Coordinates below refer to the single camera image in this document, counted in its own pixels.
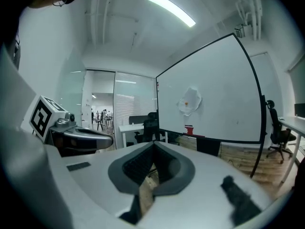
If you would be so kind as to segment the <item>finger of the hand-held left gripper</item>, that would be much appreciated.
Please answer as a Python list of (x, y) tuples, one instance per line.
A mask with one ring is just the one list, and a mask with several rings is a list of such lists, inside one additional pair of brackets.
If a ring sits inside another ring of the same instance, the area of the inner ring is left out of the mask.
[(82, 127), (74, 127), (63, 132), (65, 138), (92, 141), (97, 150), (109, 148), (113, 144), (113, 137), (95, 130)]
[(94, 142), (74, 138), (58, 138), (56, 147), (62, 157), (94, 154), (97, 151)]

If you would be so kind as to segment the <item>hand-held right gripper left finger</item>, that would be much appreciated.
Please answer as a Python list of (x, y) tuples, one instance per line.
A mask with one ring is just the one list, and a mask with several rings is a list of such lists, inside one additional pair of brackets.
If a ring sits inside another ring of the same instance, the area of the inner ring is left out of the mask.
[(139, 187), (148, 174), (151, 143), (63, 158), (80, 188), (117, 218), (140, 218)]

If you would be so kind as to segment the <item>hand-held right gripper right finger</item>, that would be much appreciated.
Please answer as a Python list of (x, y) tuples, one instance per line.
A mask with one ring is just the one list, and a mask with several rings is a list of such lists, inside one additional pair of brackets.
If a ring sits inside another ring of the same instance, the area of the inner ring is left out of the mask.
[(215, 156), (154, 143), (159, 186), (141, 229), (233, 229), (272, 204), (255, 181)]

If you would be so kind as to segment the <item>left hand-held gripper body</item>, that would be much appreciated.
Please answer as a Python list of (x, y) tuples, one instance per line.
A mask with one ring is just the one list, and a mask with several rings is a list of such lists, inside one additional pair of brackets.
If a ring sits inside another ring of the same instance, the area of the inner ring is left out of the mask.
[(76, 126), (74, 114), (54, 100), (40, 96), (29, 121), (33, 131), (44, 144), (55, 146), (62, 157), (76, 156), (76, 141), (64, 135)]

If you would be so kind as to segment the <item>white paper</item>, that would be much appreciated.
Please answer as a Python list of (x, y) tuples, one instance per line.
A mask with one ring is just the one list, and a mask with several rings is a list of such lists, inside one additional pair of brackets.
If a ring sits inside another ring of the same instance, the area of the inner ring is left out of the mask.
[(189, 87), (184, 96), (177, 102), (178, 110), (184, 116), (190, 116), (195, 112), (202, 101), (201, 94), (197, 89)]

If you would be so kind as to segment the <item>black-framed whiteboard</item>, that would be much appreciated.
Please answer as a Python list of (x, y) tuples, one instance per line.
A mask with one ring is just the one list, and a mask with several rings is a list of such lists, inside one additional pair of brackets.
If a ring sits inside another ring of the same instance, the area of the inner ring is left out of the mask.
[[(235, 34), (221, 37), (182, 58), (156, 77), (159, 128), (176, 134), (193, 134), (221, 143), (259, 145), (266, 131), (266, 106), (253, 63)], [(177, 102), (188, 88), (202, 101), (190, 116)]]

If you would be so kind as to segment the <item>white desk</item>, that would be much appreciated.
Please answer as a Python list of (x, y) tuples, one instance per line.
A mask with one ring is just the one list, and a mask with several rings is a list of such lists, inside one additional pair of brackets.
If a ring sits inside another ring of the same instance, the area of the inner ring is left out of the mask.
[(285, 175), (283, 176), (282, 183), (284, 183), (293, 167), (293, 164), (296, 161), (296, 156), (297, 152), (300, 147), (300, 142), (301, 142), (301, 137), (305, 138), (305, 119), (299, 118), (299, 117), (279, 117), (279, 122), (290, 129), (291, 131), (294, 131), (297, 136), (296, 136), (296, 144), (295, 144), (295, 149), (293, 152), (293, 156), (291, 158), (291, 161), (289, 163), (289, 166), (286, 170)]
[(127, 132), (135, 132), (139, 130), (143, 130), (144, 126), (143, 124), (137, 124), (137, 125), (120, 125), (119, 130), (122, 134), (122, 140), (123, 140), (123, 147), (127, 147), (126, 143), (126, 133)]

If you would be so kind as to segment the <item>black monitor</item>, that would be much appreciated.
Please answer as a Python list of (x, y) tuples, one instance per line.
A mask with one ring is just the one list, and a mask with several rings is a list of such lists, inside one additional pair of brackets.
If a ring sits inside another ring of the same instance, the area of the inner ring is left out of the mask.
[(134, 115), (129, 116), (129, 124), (130, 125), (137, 125), (143, 124), (145, 120), (148, 119), (148, 115)]
[(294, 104), (295, 116), (305, 118), (305, 103)]

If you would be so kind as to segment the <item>black office chair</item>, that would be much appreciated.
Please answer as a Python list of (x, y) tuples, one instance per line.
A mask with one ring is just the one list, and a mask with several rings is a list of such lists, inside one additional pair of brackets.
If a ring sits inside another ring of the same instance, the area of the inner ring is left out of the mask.
[(161, 139), (161, 137), (165, 137), (165, 132), (160, 131), (159, 129), (159, 122), (156, 112), (148, 113), (148, 118), (144, 121), (143, 127), (144, 130), (142, 135), (139, 132), (135, 132), (135, 139), (137, 143), (151, 142), (153, 140), (165, 141), (165, 139)]
[(270, 151), (266, 155), (266, 158), (268, 158), (272, 154), (279, 153), (282, 159), (280, 161), (280, 164), (283, 164), (285, 160), (283, 153), (287, 153), (289, 155), (289, 158), (291, 158), (293, 155), (291, 151), (286, 150), (286, 145), (290, 141), (295, 141), (296, 136), (291, 133), (291, 130), (289, 128), (282, 130), (282, 124), (279, 122), (277, 111), (275, 110), (275, 103), (272, 100), (267, 100), (266, 105), (270, 112), (273, 127), (270, 139), (274, 145), (277, 145), (268, 147), (267, 150), (270, 151), (272, 149), (272, 151)]

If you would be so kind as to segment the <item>frosted glass partition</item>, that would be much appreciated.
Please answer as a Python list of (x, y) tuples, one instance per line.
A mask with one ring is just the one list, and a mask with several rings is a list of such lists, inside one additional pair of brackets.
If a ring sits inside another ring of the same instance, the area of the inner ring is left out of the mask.
[(130, 116), (147, 116), (154, 112), (155, 78), (117, 72), (114, 78), (114, 134), (116, 148), (123, 148), (120, 126), (129, 125)]

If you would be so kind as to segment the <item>white ceiling pipes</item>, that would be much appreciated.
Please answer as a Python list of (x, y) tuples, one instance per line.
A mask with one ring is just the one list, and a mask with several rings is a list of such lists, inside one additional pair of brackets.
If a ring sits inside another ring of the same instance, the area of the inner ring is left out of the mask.
[(91, 40), (93, 46), (96, 47), (101, 43), (105, 43), (106, 24), (108, 10), (111, 4), (111, 0), (91, 0), (90, 10), (90, 28), (91, 28)]
[(254, 41), (261, 39), (263, 8), (261, 0), (237, 0), (235, 6), (244, 25), (252, 26)]

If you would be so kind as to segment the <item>grey window blind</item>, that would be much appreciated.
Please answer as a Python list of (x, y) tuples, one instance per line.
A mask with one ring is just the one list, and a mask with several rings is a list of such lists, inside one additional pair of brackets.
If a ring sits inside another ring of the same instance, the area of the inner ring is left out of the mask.
[(295, 95), (296, 104), (305, 104), (305, 55), (288, 71)]

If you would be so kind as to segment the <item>long ceiling light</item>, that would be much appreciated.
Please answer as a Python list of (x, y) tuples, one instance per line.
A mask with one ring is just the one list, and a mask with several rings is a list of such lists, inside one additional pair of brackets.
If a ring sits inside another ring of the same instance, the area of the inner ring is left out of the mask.
[(183, 11), (180, 7), (178, 7), (170, 0), (148, 0), (148, 1), (169, 11), (171, 14), (175, 15), (190, 28), (196, 24), (196, 22), (185, 11)]

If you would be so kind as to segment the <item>ceiling junction box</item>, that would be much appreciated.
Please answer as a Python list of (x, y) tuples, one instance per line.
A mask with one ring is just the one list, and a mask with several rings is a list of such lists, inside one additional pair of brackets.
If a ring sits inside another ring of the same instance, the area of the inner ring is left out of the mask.
[(249, 37), (252, 35), (252, 26), (250, 24), (238, 24), (235, 26), (234, 31), (238, 38)]

